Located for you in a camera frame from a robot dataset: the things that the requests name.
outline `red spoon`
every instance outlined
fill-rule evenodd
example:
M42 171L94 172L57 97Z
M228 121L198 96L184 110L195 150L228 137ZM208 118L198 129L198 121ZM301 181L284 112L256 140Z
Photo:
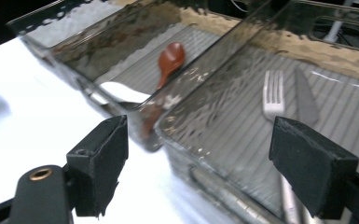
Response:
M181 43L173 42L159 55L159 70L161 78L157 90L167 82L170 75L178 70L185 62L185 50Z
M173 42L159 55L159 70L161 78L157 90L165 85L168 77L177 71L185 62L185 50L181 43ZM159 116L162 114L161 105L151 105L147 110L146 119L144 120L143 136L149 138Z

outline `white table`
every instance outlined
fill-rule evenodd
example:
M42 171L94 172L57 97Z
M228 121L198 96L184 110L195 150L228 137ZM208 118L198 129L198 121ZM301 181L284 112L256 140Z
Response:
M0 203L18 179L42 165L66 164L66 153L105 118L80 92L43 67L19 39L0 46ZM164 150L130 140L130 157L105 217L77 223L230 223L171 173Z

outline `textured glass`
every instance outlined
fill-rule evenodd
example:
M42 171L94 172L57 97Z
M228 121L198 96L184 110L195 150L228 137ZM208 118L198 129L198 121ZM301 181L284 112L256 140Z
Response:
M216 50L221 55L233 54L252 36L246 30L232 33L230 30L240 20L210 13L203 4L204 1L194 6L183 1L144 2L141 9L66 49L56 58L64 73L80 85L85 96L91 100L95 94L104 98L105 104L94 103L110 115L128 115L131 137L147 150L155 151L161 146L154 132L159 116L185 98L223 63L221 57L209 62L193 63L194 60L205 53L215 55ZM228 37L222 42L220 39L224 35ZM159 55L172 42L184 46L185 62L157 91ZM100 87L105 82L124 84L150 97L138 105L120 102Z
M270 70L283 71L286 117L298 119L295 79L299 68L317 104L319 119L312 128L359 157L359 49L315 38L312 27L320 17L359 24L359 10L353 8L292 2L249 41L234 48L234 53L206 53L193 63L199 65L197 71L211 74L157 124L180 176L199 187L203 181L204 189L211 181L221 182L190 178L190 168L213 172L225 179L227 189L239 190L276 217L283 217L280 176L268 159L272 122L263 115L262 106L264 77ZM231 32L252 25L242 22ZM231 37L220 41L227 44L226 49L233 46ZM223 65L201 63L218 59ZM209 189L204 190L219 198L234 217L261 222L242 215L246 206L235 210L231 198ZM345 214L340 222L348 220Z
M46 68L72 87L54 56L142 8L135 0L59 0L10 21L7 26Z

